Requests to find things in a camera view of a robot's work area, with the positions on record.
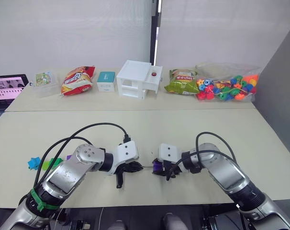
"red snack bag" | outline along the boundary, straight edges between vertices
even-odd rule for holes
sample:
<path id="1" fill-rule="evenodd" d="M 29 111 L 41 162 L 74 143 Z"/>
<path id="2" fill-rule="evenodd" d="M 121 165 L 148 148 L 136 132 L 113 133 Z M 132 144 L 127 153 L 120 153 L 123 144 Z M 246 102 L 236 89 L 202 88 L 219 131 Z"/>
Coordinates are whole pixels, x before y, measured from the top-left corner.
<path id="1" fill-rule="evenodd" d="M 92 88 L 94 70 L 94 66 L 82 66 L 70 71 L 63 81 L 61 93 L 64 95 L 74 95 Z"/>

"plastic bag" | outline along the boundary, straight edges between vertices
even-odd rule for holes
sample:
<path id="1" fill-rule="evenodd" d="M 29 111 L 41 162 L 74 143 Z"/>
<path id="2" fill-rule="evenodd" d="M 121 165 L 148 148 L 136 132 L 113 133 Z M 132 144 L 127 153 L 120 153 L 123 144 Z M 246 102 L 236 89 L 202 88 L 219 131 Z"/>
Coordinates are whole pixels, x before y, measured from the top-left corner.
<path id="1" fill-rule="evenodd" d="M 256 84 L 260 68 L 252 65 L 232 63 L 205 63 L 196 65 L 199 73 L 196 81 L 200 93 L 199 100 L 221 101 L 255 100 Z"/>
<path id="2" fill-rule="evenodd" d="M 91 89 L 94 70 L 94 66 L 82 66 L 70 71 L 63 81 L 61 93 L 74 95 Z"/>
<path id="3" fill-rule="evenodd" d="M 172 69 L 169 71 L 169 85 L 165 86 L 167 92 L 178 94 L 199 93 L 196 85 L 197 72 L 191 69 Z"/>

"chip bag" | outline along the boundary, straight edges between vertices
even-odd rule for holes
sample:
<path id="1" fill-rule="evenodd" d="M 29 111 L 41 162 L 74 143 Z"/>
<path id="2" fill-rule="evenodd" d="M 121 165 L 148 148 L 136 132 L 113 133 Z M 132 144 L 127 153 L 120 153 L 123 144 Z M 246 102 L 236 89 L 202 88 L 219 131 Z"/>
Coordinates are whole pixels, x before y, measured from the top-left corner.
<path id="1" fill-rule="evenodd" d="M 70 71 L 61 86 L 61 93 L 74 95 L 92 88 L 94 70 L 94 66 L 82 66 Z"/>
<path id="2" fill-rule="evenodd" d="M 178 94 L 199 93 L 196 84 L 197 72 L 190 69 L 172 69 L 169 71 L 170 83 L 165 86 L 167 92 Z"/>

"white table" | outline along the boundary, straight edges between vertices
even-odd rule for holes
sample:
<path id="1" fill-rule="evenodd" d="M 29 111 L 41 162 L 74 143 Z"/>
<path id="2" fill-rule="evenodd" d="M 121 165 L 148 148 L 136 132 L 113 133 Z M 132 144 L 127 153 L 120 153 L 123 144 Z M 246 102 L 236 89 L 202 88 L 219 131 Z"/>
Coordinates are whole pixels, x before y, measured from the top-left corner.
<path id="1" fill-rule="evenodd" d="M 41 157 L 57 140 L 97 122 L 123 126 L 136 141 L 139 162 L 145 166 L 151 165 L 161 142 L 189 150 L 198 133 L 215 132 L 233 148 L 239 165 L 256 186 L 274 200 L 290 199 L 290 154 L 256 109 L 6 112 L 0 118 L 0 207 L 16 207 L 30 191 L 36 173 L 27 168 L 31 157 Z M 122 132 L 111 126 L 93 127 L 80 135 L 107 150 L 115 148 L 123 138 Z M 200 139 L 203 142 L 212 142 L 228 153 L 214 137 L 204 136 Z M 62 157 L 81 143 L 73 140 Z M 206 170 L 181 173 L 166 182 L 164 177 L 153 175 L 151 169 L 144 169 L 125 173 L 122 189 L 116 189 L 115 176 L 90 172 L 63 207 L 227 202 L 231 200 Z"/>
<path id="2" fill-rule="evenodd" d="M 62 82 L 70 69 L 51 70 Z M 185 109 L 246 109 L 254 108 L 252 103 L 198 101 L 193 95 L 167 93 L 164 86 L 169 83 L 169 69 L 163 68 L 163 80 L 159 85 L 158 94 L 149 91 L 145 100 L 131 97 L 120 97 L 117 92 L 98 92 L 96 81 L 101 69 L 95 69 L 93 89 L 73 96 L 55 94 L 45 98 L 37 98 L 30 86 L 14 100 L 6 111 L 94 111 L 94 110 L 185 110 Z"/>

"teal box lid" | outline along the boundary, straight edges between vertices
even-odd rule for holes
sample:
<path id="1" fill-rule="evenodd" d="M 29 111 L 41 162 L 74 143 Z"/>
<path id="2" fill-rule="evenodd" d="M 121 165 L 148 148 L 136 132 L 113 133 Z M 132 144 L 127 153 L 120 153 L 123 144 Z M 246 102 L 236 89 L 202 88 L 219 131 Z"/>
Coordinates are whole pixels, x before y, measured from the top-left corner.
<path id="1" fill-rule="evenodd" d="M 114 82 L 115 72 L 100 72 L 97 82 Z"/>

